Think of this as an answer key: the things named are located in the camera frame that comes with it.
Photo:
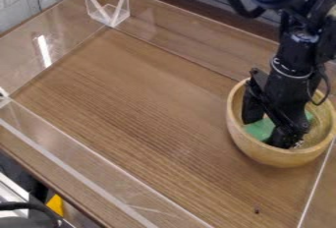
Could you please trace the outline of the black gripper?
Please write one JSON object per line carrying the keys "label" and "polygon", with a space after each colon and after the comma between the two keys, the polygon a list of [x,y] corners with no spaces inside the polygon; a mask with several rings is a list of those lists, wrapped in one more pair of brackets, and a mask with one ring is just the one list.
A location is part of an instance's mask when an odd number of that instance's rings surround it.
{"label": "black gripper", "polygon": [[[318,106],[326,97],[313,100],[321,81],[329,86],[325,75],[325,62],[334,55],[333,42],[318,32],[294,28],[281,35],[277,53],[270,60],[270,72],[258,68],[249,71],[241,105],[241,120],[252,124],[268,116],[268,112],[284,112],[296,122],[308,102]],[[305,131],[276,127],[266,144],[289,149],[302,143]]]}

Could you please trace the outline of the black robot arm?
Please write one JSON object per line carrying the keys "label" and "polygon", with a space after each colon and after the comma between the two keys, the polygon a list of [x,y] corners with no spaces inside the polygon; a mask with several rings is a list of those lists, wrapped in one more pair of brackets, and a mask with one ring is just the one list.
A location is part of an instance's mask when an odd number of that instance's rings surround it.
{"label": "black robot arm", "polygon": [[234,12],[248,18],[266,11],[281,13],[280,45],[270,71],[253,68],[245,82],[241,106],[244,124],[269,117],[274,128],[265,143],[292,148],[309,132],[305,104],[313,101],[320,85],[329,85],[325,63],[336,59],[336,0],[252,0],[249,10],[241,0],[228,0]]}

